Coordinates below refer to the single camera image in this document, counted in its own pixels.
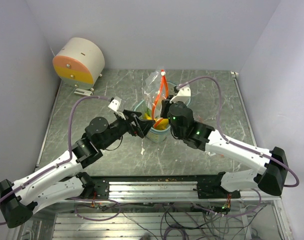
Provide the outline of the clear zip bag orange zipper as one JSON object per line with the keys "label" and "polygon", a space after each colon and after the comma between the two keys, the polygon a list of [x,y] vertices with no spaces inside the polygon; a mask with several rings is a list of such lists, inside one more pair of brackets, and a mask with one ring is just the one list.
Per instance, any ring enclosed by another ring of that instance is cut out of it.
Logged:
{"label": "clear zip bag orange zipper", "polygon": [[154,120],[160,119],[162,100],[170,94],[163,68],[154,70],[144,81],[143,99],[147,107],[147,114]]}

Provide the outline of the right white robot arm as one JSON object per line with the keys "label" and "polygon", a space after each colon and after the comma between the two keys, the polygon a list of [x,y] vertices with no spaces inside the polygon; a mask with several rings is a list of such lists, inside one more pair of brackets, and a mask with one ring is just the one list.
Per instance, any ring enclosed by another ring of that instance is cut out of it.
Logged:
{"label": "right white robot arm", "polygon": [[234,159],[249,169],[219,174],[219,181],[212,185],[212,192],[223,198],[236,190],[258,188],[280,196],[285,187],[289,166],[285,151],[256,147],[230,137],[221,136],[212,126],[196,121],[193,111],[182,101],[162,101],[161,116],[168,119],[173,136],[188,147]]}

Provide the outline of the yellow toy banana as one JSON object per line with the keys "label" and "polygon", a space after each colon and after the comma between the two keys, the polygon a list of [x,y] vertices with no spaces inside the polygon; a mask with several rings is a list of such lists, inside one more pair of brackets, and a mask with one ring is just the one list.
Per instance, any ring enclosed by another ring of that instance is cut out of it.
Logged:
{"label": "yellow toy banana", "polygon": [[167,118],[158,118],[158,119],[155,118],[154,120],[155,120],[155,124],[153,128],[156,130],[162,131],[169,126],[169,121]]}

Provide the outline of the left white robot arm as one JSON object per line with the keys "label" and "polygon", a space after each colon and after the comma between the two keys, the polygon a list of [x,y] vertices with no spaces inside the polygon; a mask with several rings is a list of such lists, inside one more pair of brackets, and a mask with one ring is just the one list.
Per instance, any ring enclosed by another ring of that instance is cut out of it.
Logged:
{"label": "left white robot arm", "polygon": [[56,160],[21,179],[1,181],[0,211],[4,224],[12,229],[60,200],[91,197],[95,184],[83,170],[101,158],[102,151],[122,139],[124,134],[144,138],[155,121],[141,119],[141,115],[137,111],[124,110],[116,113],[112,123],[104,117],[95,117],[81,139]]}

